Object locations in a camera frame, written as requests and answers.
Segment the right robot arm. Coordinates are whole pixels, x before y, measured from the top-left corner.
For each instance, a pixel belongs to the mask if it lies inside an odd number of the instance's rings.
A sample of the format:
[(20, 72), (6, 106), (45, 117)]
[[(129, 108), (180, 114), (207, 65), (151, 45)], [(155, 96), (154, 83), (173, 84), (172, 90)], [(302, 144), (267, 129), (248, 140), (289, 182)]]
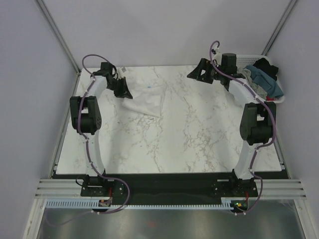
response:
[(276, 137), (276, 104), (265, 101), (249, 85), (248, 70), (237, 67), (237, 56), (232, 53), (221, 54), (220, 63), (216, 58), (202, 58), (187, 77), (212, 84), (219, 81), (224, 88), (244, 107), (240, 135), (243, 146), (239, 161), (234, 168), (237, 179), (228, 183), (228, 190), (234, 196), (246, 191), (244, 180), (255, 177), (254, 162), (259, 149), (274, 143)]

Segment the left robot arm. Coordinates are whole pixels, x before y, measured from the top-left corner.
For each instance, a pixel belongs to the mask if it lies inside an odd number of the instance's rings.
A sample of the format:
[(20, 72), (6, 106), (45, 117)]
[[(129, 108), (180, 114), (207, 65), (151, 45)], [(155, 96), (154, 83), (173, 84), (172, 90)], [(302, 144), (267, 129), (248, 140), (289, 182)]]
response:
[(86, 175), (95, 177), (105, 173), (100, 146), (99, 130), (102, 116), (98, 99), (105, 90), (111, 90), (116, 98), (132, 99), (126, 78), (118, 77), (116, 67), (109, 62), (102, 62), (100, 69), (90, 74), (90, 83), (84, 95), (70, 98), (72, 127), (82, 136), (86, 157)]

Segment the white t-shirt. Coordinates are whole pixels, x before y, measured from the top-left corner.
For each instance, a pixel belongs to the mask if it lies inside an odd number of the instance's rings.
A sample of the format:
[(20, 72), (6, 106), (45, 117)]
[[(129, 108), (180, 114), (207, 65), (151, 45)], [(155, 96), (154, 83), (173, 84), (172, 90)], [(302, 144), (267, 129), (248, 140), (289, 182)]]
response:
[(128, 81), (128, 90), (132, 99), (124, 98), (122, 106), (137, 113), (160, 117), (165, 98), (166, 86), (149, 86)]

